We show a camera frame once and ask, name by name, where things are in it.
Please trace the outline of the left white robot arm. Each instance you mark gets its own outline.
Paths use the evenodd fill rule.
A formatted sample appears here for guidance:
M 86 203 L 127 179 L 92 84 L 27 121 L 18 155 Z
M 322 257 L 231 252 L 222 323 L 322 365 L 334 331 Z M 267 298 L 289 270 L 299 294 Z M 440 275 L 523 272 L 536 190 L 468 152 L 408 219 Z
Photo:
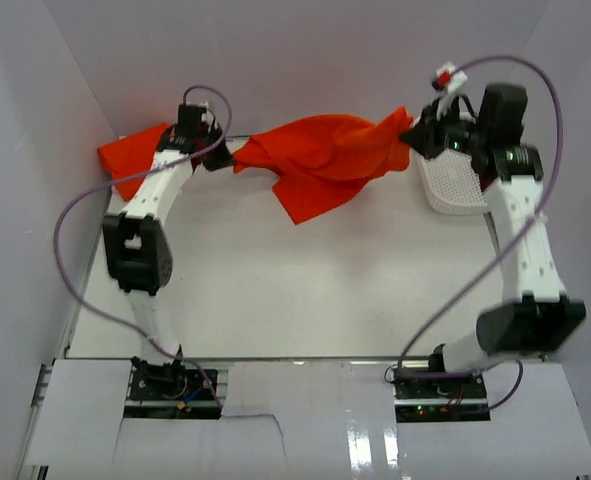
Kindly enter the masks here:
M 182 103 L 153 151 L 152 165 L 136 193 L 102 221 L 109 276 L 125 294 L 141 338 L 140 358 L 153 364 L 182 354 L 158 294 L 172 276 L 173 256 L 164 224 L 181 188 L 198 166 L 229 168 L 234 158 L 208 102 Z

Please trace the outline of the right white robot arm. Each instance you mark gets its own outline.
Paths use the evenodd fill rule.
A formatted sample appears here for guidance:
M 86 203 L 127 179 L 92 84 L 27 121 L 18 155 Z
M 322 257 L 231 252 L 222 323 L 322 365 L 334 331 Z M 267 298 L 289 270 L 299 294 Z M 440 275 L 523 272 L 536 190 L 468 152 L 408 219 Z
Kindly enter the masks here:
M 482 311 L 473 331 L 437 346 L 426 384 L 436 397 L 459 391 L 463 376 L 511 358 L 558 351 L 586 318 L 556 269 L 544 214 L 544 169 L 538 149 L 521 141 L 527 106 L 524 87 L 492 83 L 479 112 L 462 116 L 468 97 L 439 88 L 419 120 L 400 139 L 428 160 L 447 150 L 470 156 L 487 202 L 490 232 L 501 260 L 502 300 Z

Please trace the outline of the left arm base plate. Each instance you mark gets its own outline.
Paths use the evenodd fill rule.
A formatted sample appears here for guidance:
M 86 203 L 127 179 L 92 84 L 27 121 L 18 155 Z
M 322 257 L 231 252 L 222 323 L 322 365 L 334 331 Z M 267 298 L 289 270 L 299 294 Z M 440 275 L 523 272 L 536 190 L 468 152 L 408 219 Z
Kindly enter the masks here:
M 131 358 L 125 419 L 218 420 L 221 410 L 198 369 L 178 361 L 158 365 Z

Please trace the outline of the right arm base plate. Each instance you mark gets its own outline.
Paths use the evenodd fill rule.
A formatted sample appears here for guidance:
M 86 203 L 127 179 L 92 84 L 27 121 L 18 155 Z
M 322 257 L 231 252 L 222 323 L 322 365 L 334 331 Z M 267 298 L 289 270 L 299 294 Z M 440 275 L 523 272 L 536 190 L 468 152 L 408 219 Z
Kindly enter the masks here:
M 487 390 L 480 375 L 466 379 L 401 379 L 391 365 L 384 380 L 394 388 L 398 424 L 490 420 Z

